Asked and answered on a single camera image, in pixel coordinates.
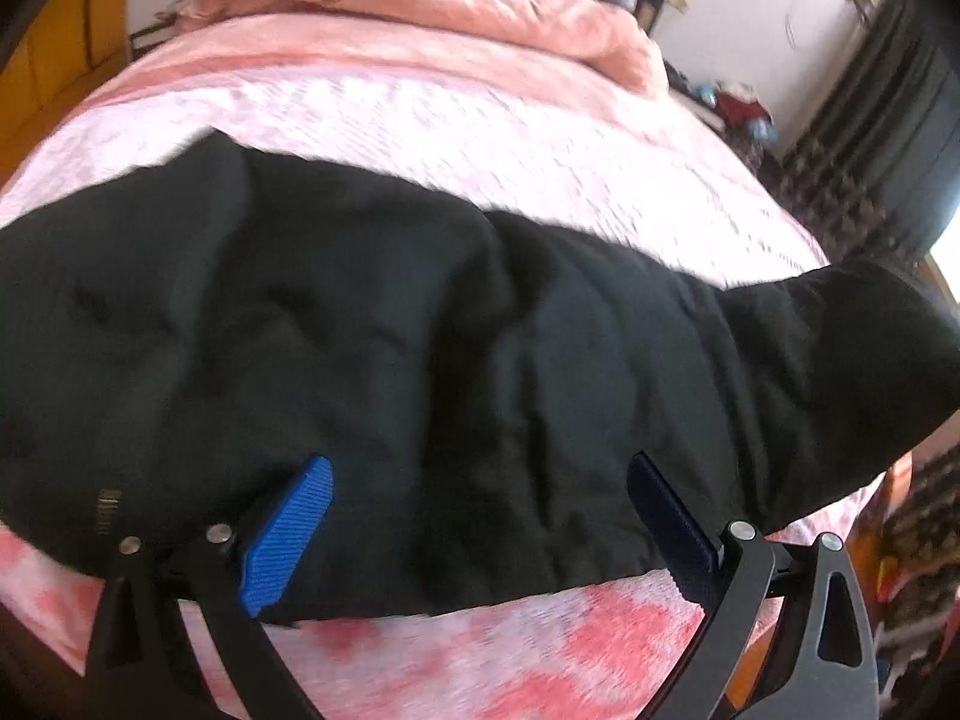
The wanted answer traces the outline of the black quilted pants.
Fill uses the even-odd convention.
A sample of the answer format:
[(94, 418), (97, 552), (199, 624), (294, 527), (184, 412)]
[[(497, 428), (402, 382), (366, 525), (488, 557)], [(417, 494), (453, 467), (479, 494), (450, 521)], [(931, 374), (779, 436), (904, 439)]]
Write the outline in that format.
[(775, 533), (957, 406), (957, 317), (880, 263), (722, 289), (221, 133), (2, 232), (3, 522), (101, 577), (327, 458), (278, 622), (652, 571), (638, 454), (707, 532)]

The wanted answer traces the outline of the dark patterned curtain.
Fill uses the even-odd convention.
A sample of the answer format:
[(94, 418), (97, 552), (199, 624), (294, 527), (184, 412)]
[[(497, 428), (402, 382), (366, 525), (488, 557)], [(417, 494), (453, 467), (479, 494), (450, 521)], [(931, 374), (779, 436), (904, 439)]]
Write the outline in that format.
[(921, 0), (884, 0), (797, 142), (758, 173), (832, 262), (923, 260), (958, 208), (958, 67)]

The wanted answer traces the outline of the pink patterned bed blanket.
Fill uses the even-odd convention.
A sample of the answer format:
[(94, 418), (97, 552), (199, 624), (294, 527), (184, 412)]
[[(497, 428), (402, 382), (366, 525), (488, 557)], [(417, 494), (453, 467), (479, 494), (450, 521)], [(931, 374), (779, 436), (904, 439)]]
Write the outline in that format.
[[(532, 50), (433, 34), (411, 67), (374, 53), (416, 29), (274, 15), (191, 32), (122, 71), (2, 188), (14, 220), (164, 163), (216, 128), (485, 208), (577, 227), (722, 284), (823, 265), (811, 234), (665, 99)], [(272, 635), (332, 718), (628, 718), (700, 624), (669, 575), (439, 617), (308, 622)]]

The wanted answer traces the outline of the right cluttered nightstand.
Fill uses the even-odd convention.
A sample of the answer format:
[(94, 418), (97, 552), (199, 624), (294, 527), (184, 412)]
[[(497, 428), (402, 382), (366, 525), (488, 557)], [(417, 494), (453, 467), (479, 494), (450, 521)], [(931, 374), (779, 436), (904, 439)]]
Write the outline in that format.
[(672, 98), (718, 135), (752, 172), (778, 141), (778, 129), (754, 88), (739, 82), (693, 85), (672, 64), (665, 64)]

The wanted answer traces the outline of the left dark nightstand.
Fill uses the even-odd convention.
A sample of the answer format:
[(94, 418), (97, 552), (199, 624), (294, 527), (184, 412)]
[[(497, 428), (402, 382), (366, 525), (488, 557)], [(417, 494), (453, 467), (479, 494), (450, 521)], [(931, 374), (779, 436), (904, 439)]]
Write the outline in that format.
[(127, 36), (128, 58), (135, 62), (167, 43), (176, 34), (176, 21), (178, 14), (175, 11), (158, 13), (148, 26), (131, 32)]

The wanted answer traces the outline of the yellow wooden wardrobe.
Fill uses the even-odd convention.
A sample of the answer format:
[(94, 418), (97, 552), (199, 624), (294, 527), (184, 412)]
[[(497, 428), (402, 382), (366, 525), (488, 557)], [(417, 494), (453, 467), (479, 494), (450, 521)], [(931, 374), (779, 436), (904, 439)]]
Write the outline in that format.
[(128, 64), (127, 0), (2, 0), (2, 177)]

